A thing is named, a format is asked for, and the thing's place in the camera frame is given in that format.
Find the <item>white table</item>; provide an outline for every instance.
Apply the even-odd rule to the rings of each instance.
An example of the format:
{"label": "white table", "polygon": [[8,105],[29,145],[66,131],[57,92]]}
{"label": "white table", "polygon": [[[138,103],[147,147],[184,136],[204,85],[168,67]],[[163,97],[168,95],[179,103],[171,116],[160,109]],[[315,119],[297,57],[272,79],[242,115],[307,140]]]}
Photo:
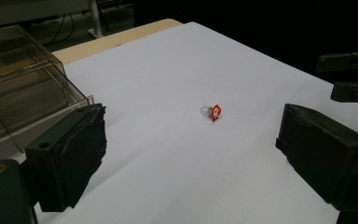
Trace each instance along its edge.
{"label": "white table", "polygon": [[[65,66],[106,106],[107,152],[74,209],[40,224],[333,224],[338,211],[275,147],[284,104],[358,132],[333,86],[194,22]],[[212,122],[200,113],[219,104]]]}

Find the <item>clear plastic box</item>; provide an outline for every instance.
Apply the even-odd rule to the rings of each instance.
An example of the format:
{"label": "clear plastic box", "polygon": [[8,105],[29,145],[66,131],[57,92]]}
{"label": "clear plastic box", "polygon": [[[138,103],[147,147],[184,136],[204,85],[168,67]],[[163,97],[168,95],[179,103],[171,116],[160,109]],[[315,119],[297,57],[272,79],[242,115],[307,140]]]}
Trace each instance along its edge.
{"label": "clear plastic box", "polygon": [[70,111],[93,104],[19,25],[0,28],[0,159],[14,159]]}

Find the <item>white tabletop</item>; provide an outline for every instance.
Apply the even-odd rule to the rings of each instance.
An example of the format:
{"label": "white tabletop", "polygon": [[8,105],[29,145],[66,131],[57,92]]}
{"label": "white tabletop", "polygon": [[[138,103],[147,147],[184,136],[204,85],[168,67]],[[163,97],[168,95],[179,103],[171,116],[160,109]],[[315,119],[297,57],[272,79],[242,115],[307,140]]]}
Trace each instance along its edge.
{"label": "white tabletop", "polygon": [[76,207],[37,206],[41,224],[336,223],[275,147],[286,103],[358,132],[358,104],[331,101],[331,84],[195,22],[65,70],[106,106],[108,147]]}

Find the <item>dark floor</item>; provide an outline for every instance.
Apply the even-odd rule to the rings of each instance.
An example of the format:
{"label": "dark floor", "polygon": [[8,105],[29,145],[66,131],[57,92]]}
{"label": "dark floor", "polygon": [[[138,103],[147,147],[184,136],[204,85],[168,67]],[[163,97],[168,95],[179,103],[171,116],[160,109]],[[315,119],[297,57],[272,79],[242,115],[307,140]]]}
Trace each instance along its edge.
{"label": "dark floor", "polygon": [[[104,16],[107,28],[103,23]],[[133,5],[112,7],[100,14],[103,35],[111,35],[134,27]],[[44,21],[22,25],[37,41],[49,51],[65,49],[95,39],[89,30],[93,29],[89,11],[61,15]]]}

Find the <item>dark background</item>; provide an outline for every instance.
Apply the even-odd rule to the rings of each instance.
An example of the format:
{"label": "dark background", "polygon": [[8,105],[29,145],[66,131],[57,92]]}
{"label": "dark background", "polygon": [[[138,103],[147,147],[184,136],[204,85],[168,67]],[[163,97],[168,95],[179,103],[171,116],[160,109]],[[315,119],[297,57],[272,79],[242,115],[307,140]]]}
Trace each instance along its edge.
{"label": "dark background", "polygon": [[195,21],[328,82],[358,80],[352,70],[315,72],[320,55],[358,51],[358,0],[195,2],[134,0],[135,26]]}

